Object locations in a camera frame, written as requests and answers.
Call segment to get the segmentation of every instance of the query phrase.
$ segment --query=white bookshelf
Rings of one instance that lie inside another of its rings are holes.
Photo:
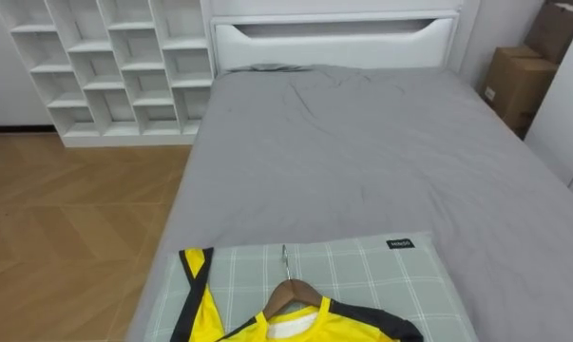
[[[193,143],[214,69],[205,0],[0,0],[66,146]]]

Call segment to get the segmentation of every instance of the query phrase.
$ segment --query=yellow jersey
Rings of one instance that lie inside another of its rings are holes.
[[[212,249],[180,252],[191,284],[171,342],[422,342],[410,323],[377,309],[357,307],[323,297],[319,308],[307,307],[271,318],[263,313],[224,335],[219,312],[207,286]]]

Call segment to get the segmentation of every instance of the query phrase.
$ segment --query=wrinkled sheet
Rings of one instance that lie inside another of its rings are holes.
[[[573,341],[573,195],[454,74],[224,75],[128,340],[182,248],[421,231],[481,341]]]

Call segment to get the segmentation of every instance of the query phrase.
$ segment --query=herringbone wood floor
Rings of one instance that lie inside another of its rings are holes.
[[[0,136],[0,342],[124,340],[188,154]]]

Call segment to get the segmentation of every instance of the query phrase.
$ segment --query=black sleeve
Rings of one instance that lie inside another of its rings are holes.
[[[391,339],[401,342],[423,342],[423,335],[410,321],[382,310],[357,307],[331,301],[330,312],[372,325]]]
[[[182,306],[181,315],[179,320],[174,327],[172,332],[172,337],[170,342],[183,342],[189,341],[191,338],[191,333],[193,332],[193,325],[195,323],[195,317],[200,309],[201,298],[203,297],[203,291],[208,283],[208,277],[210,274],[210,265],[212,264],[212,255],[214,254],[213,248],[206,248],[203,250],[204,262],[201,265],[201,269],[198,272],[197,277],[193,277],[191,272],[191,267],[189,262],[184,255],[184,251],[179,252],[179,257],[181,257],[182,267],[184,268],[184,273],[189,280],[191,285],[191,290],[187,295]]]

